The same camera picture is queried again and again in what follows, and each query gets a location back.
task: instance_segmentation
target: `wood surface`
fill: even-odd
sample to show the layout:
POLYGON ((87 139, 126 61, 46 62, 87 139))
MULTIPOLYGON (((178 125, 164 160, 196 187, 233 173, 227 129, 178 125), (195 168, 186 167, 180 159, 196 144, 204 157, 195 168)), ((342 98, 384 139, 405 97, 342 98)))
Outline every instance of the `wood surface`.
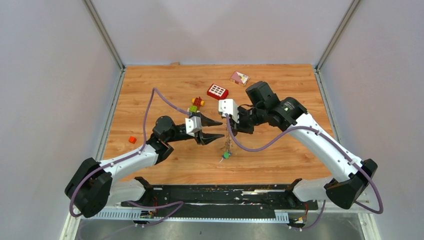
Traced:
MULTIPOLYGON (((246 88, 266 81, 282 100, 293 97, 301 102, 326 131, 332 134, 313 69, 308 64, 258 65, 161 65, 129 66, 117 102, 104 159, 117 157, 143 143, 143 117, 152 88, 156 87, 174 105, 188 109, 192 98, 201 97, 200 111, 207 117, 225 122, 218 114, 218 101, 207 96, 211 84, 229 90, 229 99, 238 105, 250 104, 246 88), (250 76, 246 87, 230 81, 234 71, 250 76), (131 144, 130 136, 137 138, 131 144)), ((173 110, 156 94, 146 121, 147 138, 157 118, 170 116, 175 124, 185 122, 185 115, 173 110)), ((225 134, 225 124, 204 127, 205 133, 225 134)), ((259 148, 281 131, 268 124, 256 126, 253 135, 239 133, 237 139, 248 148, 259 148)), ((171 142, 175 149, 158 165, 136 171, 123 180, 142 176, 151 184, 274 184, 294 179, 317 179, 330 175, 325 166, 300 142, 287 135, 261 152, 246 152, 233 144, 233 155, 220 163, 226 138, 208 145, 195 140, 171 142)))

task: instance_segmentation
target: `wooden table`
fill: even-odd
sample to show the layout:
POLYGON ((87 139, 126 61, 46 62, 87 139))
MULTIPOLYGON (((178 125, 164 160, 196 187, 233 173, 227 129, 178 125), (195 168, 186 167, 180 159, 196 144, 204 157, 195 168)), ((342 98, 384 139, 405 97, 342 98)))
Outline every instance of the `wooden table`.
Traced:
MULTIPOLYGON (((313 69, 308 64, 264 65, 161 65, 129 66, 122 89, 104 159, 113 158, 143 143, 143 117, 153 87, 174 105, 188 109, 192 98, 201 97, 205 105, 200 111, 207 117, 225 122, 218 114, 218 101, 207 96, 212 83, 229 90, 228 98, 238 105, 250 104, 246 87, 229 81, 234 71, 251 77, 247 86, 266 81, 282 100, 294 97, 330 134, 332 130, 321 98, 313 69), (130 136, 137 138, 131 144, 130 136)), ((157 118, 170 116, 175 124, 185 122, 185 115, 173 110, 156 94, 148 112, 147 138, 157 118)), ((225 133, 225 124, 205 127, 206 133, 225 133)), ((281 131, 267 124, 255 127, 253 135, 239 133, 237 139, 246 147, 262 147, 281 131)), ((220 162, 225 137, 208 145, 194 140, 172 142, 174 152, 158 165, 141 169, 124 180, 142 176, 151 184, 273 184, 291 183, 296 178, 317 179, 330 175, 325 166, 301 143, 287 135, 261 152, 246 152, 236 145, 233 155, 220 162)))

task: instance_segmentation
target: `white wall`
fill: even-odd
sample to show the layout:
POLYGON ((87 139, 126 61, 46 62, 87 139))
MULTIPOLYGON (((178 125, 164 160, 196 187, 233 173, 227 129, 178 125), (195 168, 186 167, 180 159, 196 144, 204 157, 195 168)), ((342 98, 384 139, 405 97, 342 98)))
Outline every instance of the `white wall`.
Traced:
POLYGON ((351 0, 93 0, 127 65, 317 64, 351 0))
POLYGON ((119 70, 81 0, 0 3, 0 233, 58 239, 119 70))
POLYGON ((384 240, 422 239, 424 2, 363 0, 322 70, 341 141, 378 164, 384 240))

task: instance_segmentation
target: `orange cube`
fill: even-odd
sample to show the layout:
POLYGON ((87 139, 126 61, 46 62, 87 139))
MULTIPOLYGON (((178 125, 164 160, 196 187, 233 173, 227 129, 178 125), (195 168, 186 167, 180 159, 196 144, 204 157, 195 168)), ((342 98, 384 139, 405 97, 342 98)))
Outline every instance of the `orange cube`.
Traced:
POLYGON ((130 137, 129 137, 129 139, 128 139, 128 142, 130 142, 130 143, 132 143, 132 144, 136 144, 136 142, 137 142, 137 138, 135 138, 135 137, 133 137, 133 136, 130 136, 130 137))

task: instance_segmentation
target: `gray floor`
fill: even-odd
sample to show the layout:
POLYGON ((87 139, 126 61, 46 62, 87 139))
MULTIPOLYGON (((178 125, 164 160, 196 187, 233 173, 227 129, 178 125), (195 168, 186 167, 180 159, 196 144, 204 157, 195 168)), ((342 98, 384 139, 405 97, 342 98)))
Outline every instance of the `gray floor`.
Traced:
MULTIPOLYGON (((308 223, 317 214, 308 214, 308 223)), ((83 240, 100 240, 130 226, 124 220, 82 220, 80 236, 83 240)), ((152 227, 129 227, 105 238, 108 240, 363 240, 360 221, 353 213, 325 213, 313 229, 296 232, 285 224, 222 223, 222 222, 162 222, 152 227)))

